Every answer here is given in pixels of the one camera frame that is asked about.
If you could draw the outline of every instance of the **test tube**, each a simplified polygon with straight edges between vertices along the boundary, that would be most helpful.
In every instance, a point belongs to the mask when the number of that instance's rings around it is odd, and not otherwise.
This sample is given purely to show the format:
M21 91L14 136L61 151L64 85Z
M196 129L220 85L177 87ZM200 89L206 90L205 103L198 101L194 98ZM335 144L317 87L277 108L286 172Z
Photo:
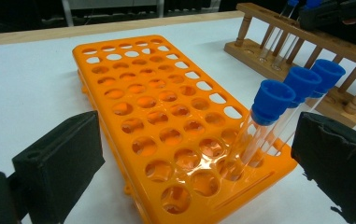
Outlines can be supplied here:
M284 130L284 133L279 136L280 144L277 149L281 149L286 145L289 140L294 136L295 127L297 124L297 119L299 113L297 112L311 112L317 105L321 102L324 95L337 83L337 81L346 74L346 70L341 67L338 63L332 61L318 59L315 61L314 65L310 69L321 77L320 84L315 88L315 90L308 96L308 100L315 101L314 105L308 107L306 104L301 104L297 109L295 115L297 118L291 119L289 126L292 127L291 130Z
M257 166L257 163L260 162L264 155L268 153L268 151L273 147L274 143L280 137L280 135L282 133L286 133L287 128L291 128L287 127L287 125L296 114L299 105L305 101L305 99L315 90L318 85L320 85L321 77L309 69L296 66L291 68L283 83L294 90L296 97L289 104L285 113L279 117L279 120L276 122L274 128L265 138L265 141L259 149L261 156L253 158L253 160L250 162L253 166Z
M321 2L322 2L322 0L307 0L306 5L304 6L303 10L318 7ZM294 45L297 43L297 40L299 37L295 36L294 40L291 42L291 44L289 46L287 46L287 43L288 43L291 35L292 34L288 34L288 36L286 37L285 41L282 44L281 51L280 51L281 53L276 57L276 59L271 64L271 67L274 68L275 70L278 70L278 71L281 70L280 66L282 65L283 61L291 54Z
M250 158L294 98L294 90L286 84L275 80L262 82L249 114L221 167L224 178L237 180L242 175Z
M298 0L288 0L288 2L285 4L285 7L283 8L282 12L279 14L280 17L288 17L290 18L292 16L292 13L294 12L294 9L296 8L297 4L299 3ZM278 29L277 35L275 37L273 37L273 42L269 42L271 39L271 36L274 35L274 32L276 32L276 28L273 27L270 35L267 37L265 44L263 46L262 52L259 55L259 61L264 63L267 61L267 56L268 53L270 52L271 49L273 49L275 47L275 45L277 44L281 34L282 34L282 30Z

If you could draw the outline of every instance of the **orange test tube rack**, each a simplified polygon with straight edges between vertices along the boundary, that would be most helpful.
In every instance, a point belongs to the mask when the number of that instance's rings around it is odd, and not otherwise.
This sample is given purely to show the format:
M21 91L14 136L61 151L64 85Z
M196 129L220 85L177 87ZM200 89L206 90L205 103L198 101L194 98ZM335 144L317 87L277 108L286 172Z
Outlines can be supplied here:
M214 223L296 162L266 155L236 181L220 167L248 110L159 35L74 48L82 91L144 223Z

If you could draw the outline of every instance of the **white tabletop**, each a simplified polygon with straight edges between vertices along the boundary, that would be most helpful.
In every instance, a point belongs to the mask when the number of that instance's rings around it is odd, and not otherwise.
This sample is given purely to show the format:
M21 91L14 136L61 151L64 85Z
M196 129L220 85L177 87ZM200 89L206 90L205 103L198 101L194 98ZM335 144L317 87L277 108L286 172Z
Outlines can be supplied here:
M92 110L80 91L77 66L71 53L80 44L163 35L249 108L264 77L223 51L225 43L235 40L241 22L242 19L195 22L0 45L0 171L11 175L14 172L11 159L15 155L65 119ZM265 23L254 19L249 37L259 42L265 29ZM304 65L312 49L311 44L305 44L295 62ZM332 60L333 54L322 52L320 58ZM348 71L353 68L350 62L341 64ZM356 93L356 81L349 91ZM120 171L103 135L102 138L106 163L65 223L141 223L133 200L123 193ZM330 210L335 204L314 181L307 181L303 172L297 166L222 223L345 223ZM30 218L26 217L23 223L31 223Z

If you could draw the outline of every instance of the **blue cap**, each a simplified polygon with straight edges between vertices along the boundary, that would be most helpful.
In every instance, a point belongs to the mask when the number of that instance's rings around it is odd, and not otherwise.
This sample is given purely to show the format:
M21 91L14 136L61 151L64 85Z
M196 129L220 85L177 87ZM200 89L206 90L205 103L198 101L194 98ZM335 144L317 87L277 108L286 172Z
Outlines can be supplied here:
M254 98L251 116L256 123L268 126L279 119L295 97L294 90L288 85L275 80L265 80Z
M318 59L312 65L311 70L322 78L322 82L315 88L314 92L310 95L312 98L320 98L328 90L330 90L337 81L346 74L346 70L338 63L332 61Z
M288 0L288 5L291 7L295 7L299 4L299 0Z
M303 67L292 67L283 81L296 93L296 98L294 98L288 108L299 106L321 82L322 78L315 72Z
M320 3L322 3L322 0L306 0L306 5L304 6L304 9L318 7Z

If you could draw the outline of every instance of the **wooden test tube rack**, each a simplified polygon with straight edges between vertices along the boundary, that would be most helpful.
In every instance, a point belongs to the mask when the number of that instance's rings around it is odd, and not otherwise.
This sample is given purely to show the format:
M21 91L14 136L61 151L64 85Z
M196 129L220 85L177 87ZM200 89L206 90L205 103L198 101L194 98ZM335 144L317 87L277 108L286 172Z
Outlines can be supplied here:
M343 59L356 63L356 45L321 31L304 31L299 28L297 21L281 18L277 13L252 3L238 4L236 8L244 12L245 16L236 41L227 43L224 50L264 77L282 81L290 68L294 66L292 62L305 41L311 42L316 46L304 65L306 68L312 66L323 49L335 53L336 56L331 59L335 63L340 63ZM245 38L253 17L269 24L262 44ZM273 27L277 27L283 31L281 38L277 42L274 51L270 50L267 61L261 62L259 55ZM297 36L298 40L290 55L283 61L280 70L276 70L272 68L271 64L277 58L288 34ZM345 77L347 79L344 83L339 88L333 87L329 90L316 109L326 117L338 120L349 127L354 127L356 125L356 95L351 95L347 92L347 89L356 79L356 67L350 74L346 74Z

